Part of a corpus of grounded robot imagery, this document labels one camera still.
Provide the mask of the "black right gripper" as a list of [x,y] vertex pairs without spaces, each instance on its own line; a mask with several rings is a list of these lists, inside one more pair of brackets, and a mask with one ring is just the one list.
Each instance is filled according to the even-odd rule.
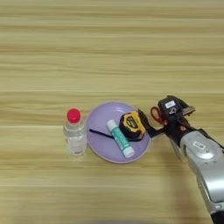
[[142,125],[151,138],[165,133],[175,144],[179,144],[181,138],[185,134],[191,132],[190,123],[184,118],[184,116],[192,114],[195,111],[195,107],[188,105],[180,98],[175,98],[175,102],[177,105],[177,116],[167,116],[163,119],[158,108],[152,108],[150,110],[152,118],[163,125],[161,129],[154,129],[150,125],[146,114],[140,109],[137,111]]

